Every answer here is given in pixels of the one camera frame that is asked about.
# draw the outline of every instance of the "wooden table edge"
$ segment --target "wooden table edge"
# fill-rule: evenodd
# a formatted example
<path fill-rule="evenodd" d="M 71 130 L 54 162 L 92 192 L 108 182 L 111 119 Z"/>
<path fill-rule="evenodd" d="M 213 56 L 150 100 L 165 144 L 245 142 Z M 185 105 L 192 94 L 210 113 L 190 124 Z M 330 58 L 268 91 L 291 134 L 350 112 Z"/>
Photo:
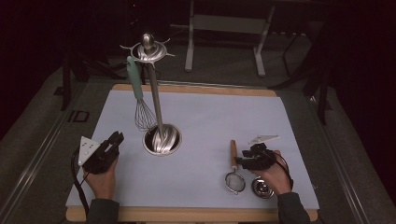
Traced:
<path fill-rule="evenodd" d="M 311 221 L 318 219 L 315 209 L 306 209 Z M 69 206 L 69 221 L 85 221 L 82 206 Z M 165 208 L 121 207 L 119 221 L 132 222 L 263 222 L 278 221 L 277 209 L 251 208 Z"/>
<path fill-rule="evenodd" d="M 114 91 L 132 91 L 130 84 L 116 84 Z M 149 85 L 142 85 L 143 91 L 151 91 Z M 160 92 L 182 92 L 200 94 L 222 94 L 222 95 L 246 95 L 246 96 L 274 96 L 276 93 L 271 90 L 243 89 L 243 88 L 223 88 L 223 87 L 195 87 L 195 86 L 158 86 Z"/>

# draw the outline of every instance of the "white tag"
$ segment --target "white tag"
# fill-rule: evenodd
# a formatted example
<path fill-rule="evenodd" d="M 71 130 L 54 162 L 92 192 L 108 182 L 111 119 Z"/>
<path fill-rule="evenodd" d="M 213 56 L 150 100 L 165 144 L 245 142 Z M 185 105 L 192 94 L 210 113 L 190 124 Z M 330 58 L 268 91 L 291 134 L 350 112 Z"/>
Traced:
<path fill-rule="evenodd" d="M 78 155 L 78 165 L 82 166 L 96 151 L 100 146 L 100 143 L 97 143 L 89 138 L 81 136 L 81 142 L 79 144 L 79 155 Z"/>
<path fill-rule="evenodd" d="M 249 145 L 255 145 L 259 143 L 263 143 L 268 140 L 272 140 L 275 138 L 280 137 L 279 135 L 257 135 L 257 137 L 253 138 L 250 142 L 248 142 Z"/>

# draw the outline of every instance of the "wooden handle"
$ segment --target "wooden handle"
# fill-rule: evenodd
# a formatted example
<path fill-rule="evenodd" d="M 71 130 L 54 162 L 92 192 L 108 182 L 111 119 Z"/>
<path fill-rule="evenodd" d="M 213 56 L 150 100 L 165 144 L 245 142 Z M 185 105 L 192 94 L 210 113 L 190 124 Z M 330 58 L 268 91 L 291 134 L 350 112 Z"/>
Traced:
<path fill-rule="evenodd" d="M 231 166 L 234 170 L 238 167 L 238 164 L 236 164 L 235 157 L 237 156 L 236 152 L 236 143 L 235 140 L 231 140 Z"/>

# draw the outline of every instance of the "black sleeve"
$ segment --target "black sleeve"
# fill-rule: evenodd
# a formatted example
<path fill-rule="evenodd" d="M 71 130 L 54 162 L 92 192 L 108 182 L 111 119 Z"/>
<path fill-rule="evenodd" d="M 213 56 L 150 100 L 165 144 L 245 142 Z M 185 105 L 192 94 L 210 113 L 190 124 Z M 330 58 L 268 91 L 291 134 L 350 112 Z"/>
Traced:
<path fill-rule="evenodd" d="M 278 195 L 277 208 L 279 210 L 280 223 L 305 224 L 311 222 L 297 193 L 290 192 Z"/>
<path fill-rule="evenodd" d="M 117 224 L 120 204 L 109 199 L 93 199 L 87 224 Z"/>

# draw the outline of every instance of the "round base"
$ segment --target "round base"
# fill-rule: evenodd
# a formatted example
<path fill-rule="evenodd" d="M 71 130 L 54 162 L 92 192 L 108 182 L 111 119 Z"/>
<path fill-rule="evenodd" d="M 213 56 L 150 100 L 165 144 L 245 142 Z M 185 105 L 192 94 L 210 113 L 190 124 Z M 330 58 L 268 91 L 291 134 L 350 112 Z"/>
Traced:
<path fill-rule="evenodd" d="M 163 130 L 163 140 L 160 138 L 158 126 L 154 126 L 143 135 L 143 146 L 152 155 L 167 156 L 180 147 L 180 130 L 173 124 L 164 124 Z"/>
<path fill-rule="evenodd" d="M 268 188 L 265 181 L 257 177 L 251 183 L 251 189 L 254 194 L 260 198 L 269 199 L 274 195 L 274 191 Z"/>

